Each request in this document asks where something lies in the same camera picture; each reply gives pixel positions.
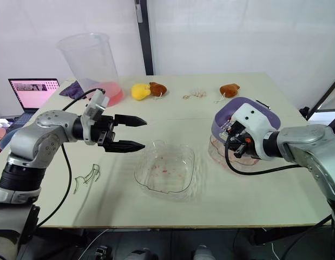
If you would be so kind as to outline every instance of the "transparent plastic tray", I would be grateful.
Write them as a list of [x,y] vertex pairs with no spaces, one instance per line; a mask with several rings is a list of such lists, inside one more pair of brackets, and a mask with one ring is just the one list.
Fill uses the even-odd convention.
[[134,176],[150,191],[176,195],[189,188],[194,168],[195,154],[189,146],[158,140],[142,151]]

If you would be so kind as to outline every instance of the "clear plastic container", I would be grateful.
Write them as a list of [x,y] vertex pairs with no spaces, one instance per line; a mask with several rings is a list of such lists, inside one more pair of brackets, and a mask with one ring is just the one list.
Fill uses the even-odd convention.
[[195,170],[195,154],[187,145],[167,145],[154,141],[147,146],[135,170],[135,180],[149,191],[182,198]]
[[110,98],[108,106],[122,100],[123,91],[118,84],[118,74],[106,34],[70,36],[60,40],[57,47],[84,92],[93,88],[103,88],[106,96]]
[[[227,166],[225,161],[225,146],[222,142],[215,138],[214,135],[211,135],[209,138],[208,153],[213,160],[230,171],[230,168]],[[228,157],[233,167],[244,172],[256,171],[256,169],[252,169],[252,165],[259,162],[258,159],[253,159],[249,155],[244,155],[242,158],[236,158],[231,150],[228,151]]]

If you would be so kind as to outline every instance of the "laptop keyboard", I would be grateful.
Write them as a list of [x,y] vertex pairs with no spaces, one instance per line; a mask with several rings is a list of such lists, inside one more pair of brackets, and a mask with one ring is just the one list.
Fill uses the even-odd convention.
[[25,125],[34,114],[23,114],[16,121],[15,125]]

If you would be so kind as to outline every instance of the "purple container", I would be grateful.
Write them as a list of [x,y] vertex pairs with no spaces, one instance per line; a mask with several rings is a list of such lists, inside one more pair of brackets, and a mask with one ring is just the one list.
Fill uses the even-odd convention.
[[279,117],[272,111],[270,111],[267,107],[264,107],[263,105],[251,99],[247,99],[246,97],[243,98],[236,97],[235,99],[231,100],[228,104],[226,104],[222,109],[220,109],[219,112],[217,112],[212,124],[212,134],[222,143],[225,143],[225,140],[221,139],[219,137],[219,134],[224,132],[226,128],[226,127],[224,128],[224,126],[227,125],[227,122],[230,120],[234,112],[236,112],[237,109],[240,108],[244,103],[248,103],[252,105],[254,108],[256,108],[258,111],[262,112],[264,115],[267,116],[268,120],[271,123],[271,126],[277,130],[279,129],[280,127]]

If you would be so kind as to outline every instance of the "laptop screen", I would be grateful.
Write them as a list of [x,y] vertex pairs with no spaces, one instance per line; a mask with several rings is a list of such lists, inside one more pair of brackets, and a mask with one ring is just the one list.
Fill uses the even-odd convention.
[[23,110],[38,110],[59,88],[57,79],[9,79]]

